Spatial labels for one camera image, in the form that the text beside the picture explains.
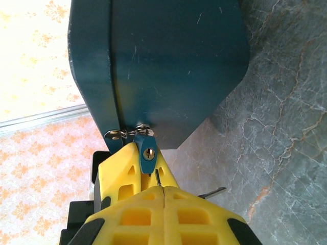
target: marble wall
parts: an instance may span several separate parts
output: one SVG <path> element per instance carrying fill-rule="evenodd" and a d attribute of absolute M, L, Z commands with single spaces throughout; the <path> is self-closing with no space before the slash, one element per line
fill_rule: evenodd
<path fill-rule="evenodd" d="M 327 2 L 243 0 L 242 83 L 176 151 L 181 188 L 242 215 L 263 244 L 327 244 Z"/>

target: yellow plastic part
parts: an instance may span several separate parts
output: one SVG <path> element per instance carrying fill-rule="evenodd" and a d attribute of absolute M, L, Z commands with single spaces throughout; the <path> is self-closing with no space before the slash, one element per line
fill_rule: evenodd
<path fill-rule="evenodd" d="M 93 245 L 239 245 L 229 218 L 245 221 L 176 187 L 152 187 L 93 214 L 104 225 Z"/>
<path fill-rule="evenodd" d="M 179 188 L 159 149 L 155 168 L 162 186 Z M 135 143 L 127 144 L 99 165 L 99 182 L 101 200 L 110 197 L 111 205 L 157 185 L 154 173 L 150 177 L 142 174 Z"/>
<path fill-rule="evenodd" d="M 175 187 L 164 192 L 165 244 L 239 245 L 227 220 L 242 217 Z"/>
<path fill-rule="evenodd" d="M 105 223 L 92 245 L 164 245 L 164 192 L 152 187 L 91 215 Z"/>

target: keyhole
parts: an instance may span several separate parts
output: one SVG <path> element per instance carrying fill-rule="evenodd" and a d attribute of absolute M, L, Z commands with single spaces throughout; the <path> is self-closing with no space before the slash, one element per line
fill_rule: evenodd
<path fill-rule="evenodd" d="M 155 152 L 153 149 L 151 148 L 147 148 L 144 152 L 143 152 L 143 158 L 146 161 L 151 161 L 155 156 Z"/>

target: scratch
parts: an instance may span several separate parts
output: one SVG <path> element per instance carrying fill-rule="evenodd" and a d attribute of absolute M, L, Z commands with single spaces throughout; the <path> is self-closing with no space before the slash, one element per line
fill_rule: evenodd
<path fill-rule="evenodd" d="M 201 19 L 201 15 L 202 15 L 202 13 L 200 14 L 199 19 L 198 19 L 198 22 L 196 22 L 196 24 L 199 23 L 199 21 L 200 21 L 200 19 Z"/>
<path fill-rule="evenodd" d="M 155 91 L 157 92 L 157 94 L 160 96 L 160 97 L 162 97 L 162 95 L 158 92 L 158 89 L 154 86 L 154 89 L 155 89 Z"/>
<path fill-rule="evenodd" d="M 143 114 L 154 114 L 154 115 L 158 115 L 158 113 L 156 113 L 156 112 L 143 112 Z"/>
<path fill-rule="evenodd" d="M 177 113 L 177 111 L 174 111 L 174 110 L 172 110 L 171 108 L 167 108 L 168 110 L 171 110 L 172 112 L 174 112 L 176 115 L 180 115 L 179 113 Z"/>
<path fill-rule="evenodd" d="M 132 60 L 134 60 L 135 55 L 136 55 L 136 52 L 137 52 L 137 48 L 136 48 L 136 46 L 135 46 L 135 52 L 134 52 L 134 54 L 133 54 Z"/>

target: orange floral wallpaper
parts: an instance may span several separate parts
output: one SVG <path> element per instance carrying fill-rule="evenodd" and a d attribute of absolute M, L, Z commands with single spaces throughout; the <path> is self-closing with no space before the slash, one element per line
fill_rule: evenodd
<path fill-rule="evenodd" d="M 0 0 L 0 121 L 84 103 L 68 62 L 70 5 Z"/>
<path fill-rule="evenodd" d="M 0 244 L 58 244 L 71 201 L 88 200 L 107 150 L 91 116 L 0 136 Z"/>

